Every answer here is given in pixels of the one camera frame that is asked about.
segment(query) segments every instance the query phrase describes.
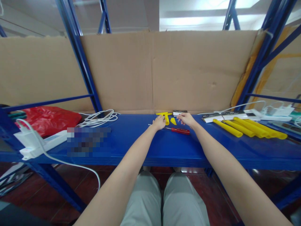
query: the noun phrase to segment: red-handled screwdriver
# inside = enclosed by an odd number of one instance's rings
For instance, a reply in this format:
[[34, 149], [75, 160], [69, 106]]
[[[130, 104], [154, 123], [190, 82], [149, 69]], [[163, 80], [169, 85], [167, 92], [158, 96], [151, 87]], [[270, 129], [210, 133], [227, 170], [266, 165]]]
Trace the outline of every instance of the red-handled screwdriver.
[[184, 129], [168, 128], [168, 127], [164, 127], [163, 129], [170, 129], [170, 130], [172, 130], [172, 132], [177, 132], [177, 133], [186, 134], [186, 135], [190, 134], [189, 130], [184, 130]]

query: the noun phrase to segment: white power strip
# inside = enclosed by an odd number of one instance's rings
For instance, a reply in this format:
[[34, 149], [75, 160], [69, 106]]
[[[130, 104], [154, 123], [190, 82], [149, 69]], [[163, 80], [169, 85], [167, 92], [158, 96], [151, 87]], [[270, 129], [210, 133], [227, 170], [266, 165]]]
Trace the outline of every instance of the white power strip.
[[[22, 160], [33, 159], [33, 158], [36, 158], [36, 157], [44, 154], [42, 147], [36, 142], [36, 140], [32, 140], [31, 134], [32, 134], [32, 132], [27, 132], [25, 134], [24, 134], [24, 132], [18, 132], [18, 133], [14, 134], [15, 137], [25, 146], [25, 148], [20, 150], [20, 153], [24, 156], [22, 158]], [[43, 142], [44, 150], [47, 152], [50, 149], [65, 142], [66, 140], [67, 140], [67, 130], [58, 132], [57, 134], [52, 135], [43, 140], [44, 141]]]

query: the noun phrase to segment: blue shelf surface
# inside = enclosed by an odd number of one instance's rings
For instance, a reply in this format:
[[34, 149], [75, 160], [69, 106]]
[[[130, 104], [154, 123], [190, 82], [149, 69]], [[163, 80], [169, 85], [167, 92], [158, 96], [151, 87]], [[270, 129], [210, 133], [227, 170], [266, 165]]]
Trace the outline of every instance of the blue shelf surface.
[[[64, 142], [48, 153], [60, 160], [74, 164], [118, 165], [135, 140], [148, 128], [156, 115], [119, 115], [118, 120], [107, 123], [111, 133], [98, 143], [91, 152], [70, 151], [70, 143]], [[201, 116], [194, 115], [217, 141], [227, 148], [246, 169], [301, 170], [301, 145], [290, 140], [259, 139], [243, 135], [237, 138], [214, 123], [205, 123]], [[167, 127], [190, 129], [177, 123]], [[196, 134], [183, 135], [163, 129], [156, 133], [144, 165], [210, 167]], [[20, 154], [0, 152], [0, 161], [21, 161]], [[55, 161], [41, 155], [28, 162], [52, 164]]]

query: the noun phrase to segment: person's arm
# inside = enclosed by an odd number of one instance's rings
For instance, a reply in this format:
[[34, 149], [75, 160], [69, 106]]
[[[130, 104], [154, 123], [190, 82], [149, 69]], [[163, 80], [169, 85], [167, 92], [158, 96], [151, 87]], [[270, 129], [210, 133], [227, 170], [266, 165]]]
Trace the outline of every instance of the person's arm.
[[292, 225], [237, 159], [189, 113], [182, 113], [177, 118], [195, 131], [208, 161], [219, 176], [245, 225]]
[[158, 116], [153, 120], [153, 124], [130, 147], [75, 225], [120, 225], [152, 139], [164, 126], [164, 117]]

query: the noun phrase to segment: yellow plastic tube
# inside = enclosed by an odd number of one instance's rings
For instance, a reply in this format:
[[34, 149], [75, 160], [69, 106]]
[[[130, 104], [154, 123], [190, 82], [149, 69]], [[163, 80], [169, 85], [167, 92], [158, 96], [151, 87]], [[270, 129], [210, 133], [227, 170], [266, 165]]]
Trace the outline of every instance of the yellow plastic tube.
[[242, 132], [239, 132], [238, 130], [218, 121], [217, 119], [214, 119], [213, 122], [218, 124], [220, 127], [222, 127], [223, 129], [225, 129], [226, 131], [228, 131], [229, 133], [233, 134], [236, 137], [242, 136]]
[[251, 123], [248, 123], [248, 122], [246, 122], [246, 121], [244, 121], [244, 120], [242, 120], [238, 117], [234, 117], [233, 120], [239, 122], [240, 124], [242, 124], [247, 129], [253, 131], [256, 134], [256, 136], [259, 137], [259, 138], [263, 138], [263, 137], [266, 137], [267, 135], [269, 135], [269, 133], [267, 131], [265, 131], [265, 130], [251, 124]]
[[256, 125], [257, 127], [259, 127], [261, 129], [267, 131], [269, 133], [270, 138], [276, 137], [276, 138], [279, 138], [281, 140], [284, 140], [284, 139], [286, 139], [288, 137], [288, 135], [285, 134], [285, 133], [279, 132], [277, 130], [273, 130], [273, 129], [267, 127], [267, 126], [264, 126], [264, 125], [262, 125], [262, 124], [260, 124], [258, 122], [254, 122], [254, 121], [252, 121], [250, 119], [245, 119], [245, 121], [247, 121], [247, 122], [249, 122], [249, 123], [251, 123], [253, 125]]
[[243, 134], [249, 136], [249, 137], [253, 137], [255, 136], [255, 133], [241, 125], [238, 125], [234, 122], [231, 122], [229, 120], [223, 120], [223, 122], [227, 123], [228, 125], [232, 126], [233, 128], [237, 129], [238, 131], [242, 132]]
[[270, 137], [277, 137], [277, 132], [278, 131], [270, 129], [267, 126], [264, 126], [264, 125], [262, 125], [262, 124], [260, 124], [258, 122], [254, 122], [254, 121], [252, 121], [250, 119], [245, 119], [245, 121], [248, 122], [248, 123], [251, 123], [251, 124], [253, 124], [253, 125], [255, 125], [255, 126], [257, 126], [257, 127], [261, 128], [261, 129], [265, 130], [265, 131], [267, 131], [269, 133]]
[[240, 124], [239, 122], [236, 122], [236, 121], [232, 121], [233, 123], [235, 123], [235, 124], [237, 124], [237, 125], [240, 125], [240, 126], [242, 126], [242, 127], [244, 127], [244, 125], [243, 124]]

